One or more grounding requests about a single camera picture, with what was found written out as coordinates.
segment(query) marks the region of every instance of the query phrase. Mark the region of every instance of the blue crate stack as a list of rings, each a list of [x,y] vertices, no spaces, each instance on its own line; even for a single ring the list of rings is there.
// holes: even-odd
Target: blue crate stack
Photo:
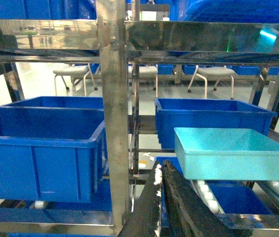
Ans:
[[[90,0],[0,0],[0,19],[96,19]]]
[[[279,23],[279,1],[191,0],[185,19],[201,22]]]

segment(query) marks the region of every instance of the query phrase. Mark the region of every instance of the white chair leg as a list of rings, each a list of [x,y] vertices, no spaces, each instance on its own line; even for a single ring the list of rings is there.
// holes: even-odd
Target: white chair leg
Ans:
[[[190,81],[190,84],[189,84],[189,87],[188,87],[188,93],[191,93],[190,87],[192,86],[192,83],[193,83],[194,78],[195,78],[195,76],[196,76],[197,73],[198,73],[198,67],[195,68],[195,72],[193,73],[193,76],[192,76],[192,78],[191,78],[191,81]]]
[[[88,68],[89,68],[89,72],[90,72],[90,75],[91,75],[91,79],[92,79],[92,83],[93,83],[93,86],[94,86],[94,90],[98,90],[98,88],[95,85],[95,81],[94,81],[94,78],[93,78],[93,73],[92,73],[92,70],[91,70],[91,67],[90,67],[89,63],[88,63]]]
[[[232,78],[232,97],[231,99],[234,100],[234,77],[230,76]]]
[[[84,87],[84,96],[86,96],[86,76],[88,75],[90,73],[90,71],[89,72],[87,72],[85,75],[84,75],[84,77],[83,77],[83,87]]]
[[[205,81],[204,99],[207,99],[207,78],[200,74],[198,74],[198,77],[202,78]]]
[[[69,90],[69,87],[67,87],[67,84],[66,84],[66,81],[65,81],[64,77],[63,76],[60,76],[60,77],[61,77],[63,83],[65,84],[66,90]]]
[[[158,74],[156,75],[156,98],[158,98]]]
[[[55,75],[55,78],[54,78],[54,83],[55,83],[55,95],[57,96],[56,77],[58,77],[58,75]]]
[[[215,83],[215,85],[214,85],[214,91],[217,90],[217,85],[218,85],[219,82],[220,82],[220,79],[218,79],[218,80],[216,81],[216,83]]]

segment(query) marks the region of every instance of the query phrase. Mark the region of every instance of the stainless steel shelf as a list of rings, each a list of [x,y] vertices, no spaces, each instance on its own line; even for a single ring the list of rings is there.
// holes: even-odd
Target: stainless steel shelf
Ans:
[[[98,44],[96,20],[0,20],[0,48],[98,50]]]

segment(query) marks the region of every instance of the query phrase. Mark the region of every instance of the storage rack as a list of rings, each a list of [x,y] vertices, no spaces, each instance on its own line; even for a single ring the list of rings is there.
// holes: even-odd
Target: storage rack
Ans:
[[[139,64],[259,65],[261,70],[249,101],[254,105],[259,104],[269,67],[279,66],[279,24],[138,21],[138,0],[132,1],[133,21],[125,21],[125,9],[124,0],[98,0],[97,20],[0,20],[4,35],[15,41],[11,45],[0,39],[2,63],[101,63],[113,206],[112,212],[49,210],[46,213],[44,210],[0,209],[0,232],[119,233],[130,210],[130,184],[141,183],[147,178],[147,172],[138,169],[138,153],[173,152],[139,149],[139,134],[156,133],[154,117],[139,115]],[[48,26],[49,30],[43,31],[41,26]],[[26,27],[35,27],[38,34],[24,36],[20,29]],[[265,46],[256,37],[256,32],[269,28],[276,30],[278,39],[274,45]],[[40,43],[40,36],[48,39]],[[239,38],[246,41],[239,45]],[[177,56],[172,51],[186,54]],[[127,61],[136,64],[132,72],[130,116]],[[15,72],[9,81],[22,95]],[[268,109],[279,113],[279,82]],[[277,119],[274,119],[272,128],[276,123]],[[271,132],[270,137],[279,141],[279,134],[275,132]],[[50,223],[42,222],[46,216]],[[252,230],[252,236],[279,236],[279,215],[220,214],[218,217],[230,228]]]

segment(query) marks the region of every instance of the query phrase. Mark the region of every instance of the gray chair seat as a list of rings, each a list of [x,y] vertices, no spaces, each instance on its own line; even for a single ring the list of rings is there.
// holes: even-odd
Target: gray chair seat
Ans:
[[[54,74],[59,76],[83,76],[88,72],[88,66],[68,66],[65,68],[56,69]]]
[[[224,67],[215,67],[215,68],[199,68],[198,74],[203,75],[204,77],[227,77],[235,74],[235,71],[229,68]]]
[[[132,66],[128,66],[128,75],[131,75]],[[139,77],[149,78],[155,77],[158,74],[158,69],[155,66],[141,66],[139,67]]]

